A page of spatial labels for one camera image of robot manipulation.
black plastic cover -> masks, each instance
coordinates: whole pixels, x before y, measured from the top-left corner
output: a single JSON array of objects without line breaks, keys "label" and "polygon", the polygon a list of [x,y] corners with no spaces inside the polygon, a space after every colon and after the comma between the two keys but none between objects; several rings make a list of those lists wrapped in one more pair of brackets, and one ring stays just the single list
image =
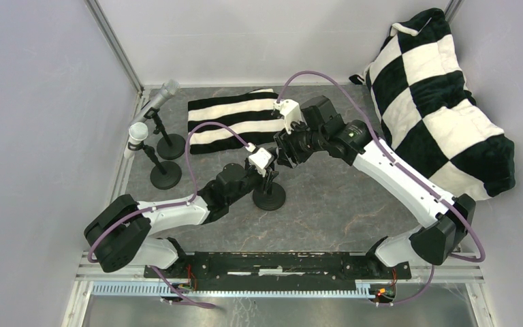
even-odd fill
[{"label": "black plastic cover", "polygon": [[[466,194],[462,194],[454,202],[454,208],[466,218],[469,224],[472,224],[475,207],[474,199]],[[438,221],[434,225],[412,234],[410,242],[412,249],[422,259],[434,265],[441,265],[460,244],[468,230],[451,210],[437,219]]]},{"label": "black plastic cover", "polygon": [[[89,245],[93,243],[116,221],[138,209],[131,195],[119,196],[87,228],[84,235]],[[107,235],[94,251],[95,257],[106,273],[121,269],[132,261],[147,237],[151,224],[149,218],[139,214],[125,225],[122,223]]]},{"label": "black plastic cover", "polygon": [[310,130],[320,131],[326,139],[345,125],[334,104],[323,95],[309,99],[301,107],[304,120]]},{"label": "black plastic cover", "polygon": [[238,163],[225,165],[215,180],[197,192],[210,211],[202,224],[222,218],[229,212],[229,206],[259,187],[262,181],[262,176],[253,167],[245,169]]}]

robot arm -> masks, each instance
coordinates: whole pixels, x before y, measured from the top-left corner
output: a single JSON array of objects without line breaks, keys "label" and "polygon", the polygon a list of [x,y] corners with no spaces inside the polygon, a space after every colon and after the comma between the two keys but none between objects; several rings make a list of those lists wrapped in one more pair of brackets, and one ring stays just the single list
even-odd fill
[{"label": "robot arm", "polygon": [[[100,242],[94,251],[97,261],[106,273],[114,272],[128,264],[151,265],[161,269],[171,266],[183,254],[177,242],[151,235],[182,225],[212,223],[229,212],[229,206],[262,187],[274,177],[274,157],[268,151],[248,148],[250,155],[245,168],[237,163],[226,165],[216,178],[191,196],[161,202],[136,202],[129,194],[113,201],[84,231],[91,246],[111,225],[127,214],[141,211],[120,224]],[[185,205],[167,206],[185,202]]]},{"label": "robot arm", "polygon": [[[446,200],[471,223],[475,203],[467,195],[455,198],[423,177],[399,158],[383,141],[381,146],[394,157],[392,162],[370,136],[362,121],[345,124],[327,97],[315,97],[303,105],[292,100],[276,104],[286,128],[275,137],[277,163],[290,168],[305,162],[314,152],[327,151],[348,165],[366,173],[398,198],[418,220],[420,226],[378,242],[372,251],[387,267],[421,257],[431,264],[442,264],[466,236],[464,226],[439,200]],[[437,200],[409,175],[440,195]]]}]

black and white striped cloth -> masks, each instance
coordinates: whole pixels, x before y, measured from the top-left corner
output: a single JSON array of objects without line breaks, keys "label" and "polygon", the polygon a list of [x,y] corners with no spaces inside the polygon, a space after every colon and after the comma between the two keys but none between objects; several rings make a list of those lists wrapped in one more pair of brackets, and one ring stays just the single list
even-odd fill
[{"label": "black and white striped cloth", "polygon": [[[190,101],[187,104],[187,129],[206,121],[215,121],[231,127],[246,142],[255,145],[274,142],[274,135],[283,129],[283,120],[272,113],[277,93],[261,89],[232,97],[212,97]],[[243,145],[228,130],[218,126],[204,126],[190,140],[192,155],[239,149]]]},{"label": "black and white striped cloth", "polygon": [[433,183],[475,200],[514,187],[514,143],[476,107],[442,10],[393,24],[350,80],[370,89],[387,143]]}]

silver microphone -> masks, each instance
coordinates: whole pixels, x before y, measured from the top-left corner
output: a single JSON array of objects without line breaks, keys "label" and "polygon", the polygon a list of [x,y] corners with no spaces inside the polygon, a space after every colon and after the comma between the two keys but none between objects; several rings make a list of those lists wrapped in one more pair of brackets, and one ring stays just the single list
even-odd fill
[{"label": "silver microphone", "polygon": [[129,127],[129,139],[123,151],[123,157],[129,159],[135,155],[136,146],[143,142],[149,136],[149,129],[143,123],[135,123]]},{"label": "silver microphone", "polygon": [[161,86],[159,92],[151,100],[149,100],[149,102],[145,106],[143,106],[143,108],[141,108],[137,116],[135,116],[135,118],[133,118],[133,120],[131,121],[131,124],[133,125],[135,123],[145,122],[147,120],[147,118],[145,117],[147,112],[151,108],[160,109],[166,101],[168,101],[175,95],[177,90],[179,90],[179,83],[177,83],[177,81],[169,80],[167,84],[164,83]]}]

black and white checkered cushion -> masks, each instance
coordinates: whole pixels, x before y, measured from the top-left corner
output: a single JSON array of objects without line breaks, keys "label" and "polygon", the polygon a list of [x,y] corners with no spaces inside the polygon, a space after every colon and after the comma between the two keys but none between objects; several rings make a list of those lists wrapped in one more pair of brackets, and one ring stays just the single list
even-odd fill
[{"label": "black and white checkered cushion", "polygon": [[466,88],[440,9],[395,23],[364,71],[388,144],[455,196],[484,200],[515,185],[514,143],[484,115]]}]

